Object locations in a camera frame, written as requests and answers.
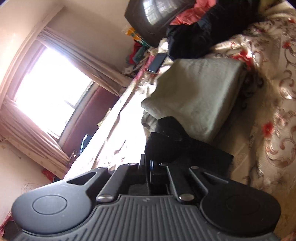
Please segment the black clothes pile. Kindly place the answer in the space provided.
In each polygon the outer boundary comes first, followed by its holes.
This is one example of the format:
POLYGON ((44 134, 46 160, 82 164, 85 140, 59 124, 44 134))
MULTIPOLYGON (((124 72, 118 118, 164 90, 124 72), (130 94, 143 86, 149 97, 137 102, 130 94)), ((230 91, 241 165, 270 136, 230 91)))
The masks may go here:
POLYGON ((168 27, 168 56, 173 60, 205 56, 211 47, 255 22, 258 7, 259 1, 217 1, 197 22, 168 27))

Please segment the beige curtain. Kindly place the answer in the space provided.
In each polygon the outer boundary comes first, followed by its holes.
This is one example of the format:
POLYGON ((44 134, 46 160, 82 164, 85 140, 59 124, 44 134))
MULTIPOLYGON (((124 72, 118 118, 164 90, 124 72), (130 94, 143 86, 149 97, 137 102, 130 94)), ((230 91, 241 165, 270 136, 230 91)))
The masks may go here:
POLYGON ((1 135, 19 151, 60 179, 67 174, 69 157, 58 143, 9 97, 1 105, 1 135))
POLYGON ((123 75, 107 63, 96 59, 84 51, 83 47, 49 27, 43 28, 37 39, 45 46, 55 49, 67 57, 76 68, 93 82, 116 96, 121 96, 132 81, 131 78, 123 75))

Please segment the black smartphone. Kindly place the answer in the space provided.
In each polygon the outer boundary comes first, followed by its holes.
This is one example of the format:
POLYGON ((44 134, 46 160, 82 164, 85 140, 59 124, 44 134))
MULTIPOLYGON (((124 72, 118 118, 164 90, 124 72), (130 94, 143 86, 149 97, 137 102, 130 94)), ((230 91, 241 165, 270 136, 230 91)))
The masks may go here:
POLYGON ((147 70, 154 74, 158 73, 158 70, 165 61, 166 57, 167 53, 158 53, 153 59, 152 63, 149 65, 147 70))

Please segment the dark wooden headboard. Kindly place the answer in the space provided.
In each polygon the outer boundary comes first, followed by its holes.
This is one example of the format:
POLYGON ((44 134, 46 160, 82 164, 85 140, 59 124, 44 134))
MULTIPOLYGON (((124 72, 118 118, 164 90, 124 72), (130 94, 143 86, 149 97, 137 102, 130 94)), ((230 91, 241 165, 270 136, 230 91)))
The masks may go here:
POLYGON ((170 22, 194 4, 194 0, 131 0, 125 18, 144 41, 157 47, 170 22))

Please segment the pink cartoon quilt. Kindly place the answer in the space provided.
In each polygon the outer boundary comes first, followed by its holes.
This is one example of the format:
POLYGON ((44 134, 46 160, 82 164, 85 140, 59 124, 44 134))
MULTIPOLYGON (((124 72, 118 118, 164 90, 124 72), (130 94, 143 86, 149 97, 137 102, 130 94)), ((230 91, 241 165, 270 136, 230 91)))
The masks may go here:
POLYGON ((157 85, 156 80, 158 74, 148 70, 154 59, 155 56, 153 54, 149 54, 143 66, 141 66, 136 77, 131 82, 132 93, 141 93, 145 97, 148 97, 154 92, 157 85))

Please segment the black pants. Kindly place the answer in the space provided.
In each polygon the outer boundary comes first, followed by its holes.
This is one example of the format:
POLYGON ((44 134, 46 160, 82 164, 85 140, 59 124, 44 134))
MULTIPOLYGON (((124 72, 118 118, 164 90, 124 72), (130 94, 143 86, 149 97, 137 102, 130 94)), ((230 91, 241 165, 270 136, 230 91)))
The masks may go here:
POLYGON ((172 116, 160 118, 156 122, 156 128, 148 137, 144 153, 151 167, 152 184, 168 181, 165 168, 160 166, 163 163, 173 163, 180 169, 197 166, 218 176, 230 178, 233 156, 190 137, 172 116))

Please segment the maroon upholstered window bench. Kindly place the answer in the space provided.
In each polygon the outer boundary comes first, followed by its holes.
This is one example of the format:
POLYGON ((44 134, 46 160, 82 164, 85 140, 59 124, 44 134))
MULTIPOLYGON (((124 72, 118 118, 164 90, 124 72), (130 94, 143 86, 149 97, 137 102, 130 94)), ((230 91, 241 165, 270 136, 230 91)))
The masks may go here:
POLYGON ((79 151, 81 142, 85 135, 93 136, 98 124, 105 117, 107 111, 113 108, 119 96, 112 94, 103 87, 98 87, 90 99, 83 106, 78 119, 70 127, 69 134, 66 135, 65 142, 61 148, 67 156, 71 156, 74 150, 79 151))

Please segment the left beige curtain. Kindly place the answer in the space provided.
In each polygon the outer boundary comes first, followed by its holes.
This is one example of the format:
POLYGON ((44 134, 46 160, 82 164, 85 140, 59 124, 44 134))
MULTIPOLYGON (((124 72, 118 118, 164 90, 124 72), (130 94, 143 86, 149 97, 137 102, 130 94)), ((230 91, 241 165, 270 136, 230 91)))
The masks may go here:
POLYGON ((9 97, 1 105, 1 135, 19 151, 60 179, 67 174, 69 157, 58 143, 9 97))

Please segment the clutter pile on nightstand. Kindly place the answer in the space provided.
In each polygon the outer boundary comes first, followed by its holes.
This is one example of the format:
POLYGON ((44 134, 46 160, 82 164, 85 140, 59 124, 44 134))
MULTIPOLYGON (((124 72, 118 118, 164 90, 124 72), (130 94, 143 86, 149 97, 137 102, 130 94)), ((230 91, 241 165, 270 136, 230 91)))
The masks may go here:
POLYGON ((131 52, 125 59, 127 67, 122 73, 126 76, 134 78, 140 68, 145 65, 150 55, 149 51, 152 48, 133 27, 126 27, 124 33, 132 38, 133 46, 131 52))

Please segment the window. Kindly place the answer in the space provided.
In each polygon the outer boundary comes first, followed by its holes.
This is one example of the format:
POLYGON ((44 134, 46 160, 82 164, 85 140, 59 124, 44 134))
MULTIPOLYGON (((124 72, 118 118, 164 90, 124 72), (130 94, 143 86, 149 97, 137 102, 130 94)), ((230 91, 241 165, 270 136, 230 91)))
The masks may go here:
POLYGON ((93 81, 66 56, 43 44, 30 61, 13 100, 37 126, 58 140, 93 81))

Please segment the right beige curtain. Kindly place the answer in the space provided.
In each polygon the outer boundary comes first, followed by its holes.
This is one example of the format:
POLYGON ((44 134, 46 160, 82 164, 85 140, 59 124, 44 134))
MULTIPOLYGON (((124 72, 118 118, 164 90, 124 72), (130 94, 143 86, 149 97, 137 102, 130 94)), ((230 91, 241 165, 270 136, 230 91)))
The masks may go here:
POLYGON ((132 81, 131 78, 123 75, 107 63, 96 59, 84 51, 83 47, 49 27, 43 28, 37 39, 45 46, 55 49, 67 57, 76 68, 93 82, 116 96, 121 96, 132 81))

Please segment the floral satin bedspread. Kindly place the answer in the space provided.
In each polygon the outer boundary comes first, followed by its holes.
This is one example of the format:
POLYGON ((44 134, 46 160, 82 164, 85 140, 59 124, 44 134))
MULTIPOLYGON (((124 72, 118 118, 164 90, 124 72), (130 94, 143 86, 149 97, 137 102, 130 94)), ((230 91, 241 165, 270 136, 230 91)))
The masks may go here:
MULTIPOLYGON (((210 57, 234 58, 251 74, 213 145, 232 154, 231 178, 272 194, 281 205, 275 233, 295 231, 295 8, 279 1, 240 35, 212 48, 210 57)), ((135 162, 154 119, 141 107, 157 85, 147 71, 135 78, 67 178, 95 167, 135 162)))

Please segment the folded grey-green blanket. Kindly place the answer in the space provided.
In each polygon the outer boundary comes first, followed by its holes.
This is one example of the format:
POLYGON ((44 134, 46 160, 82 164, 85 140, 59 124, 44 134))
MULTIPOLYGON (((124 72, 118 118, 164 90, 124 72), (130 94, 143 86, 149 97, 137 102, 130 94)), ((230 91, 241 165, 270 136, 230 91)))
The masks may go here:
POLYGON ((232 58, 176 60, 141 102, 142 125, 154 132, 158 120, 172 116, 190 137, 210 143, 229 116, 247 73, 244 62, 232 58))

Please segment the blue cloth on bench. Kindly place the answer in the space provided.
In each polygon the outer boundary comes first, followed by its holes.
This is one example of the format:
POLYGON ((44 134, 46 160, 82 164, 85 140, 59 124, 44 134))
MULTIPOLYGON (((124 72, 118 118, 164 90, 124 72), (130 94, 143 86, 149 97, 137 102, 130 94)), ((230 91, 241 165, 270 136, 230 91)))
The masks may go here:
POLYGON ((88 146, 89 142, 91 141, 92 136, 86 134, 82 139, 81 146, 80 146, 80 154, 84 151, 84 149, 88 146))

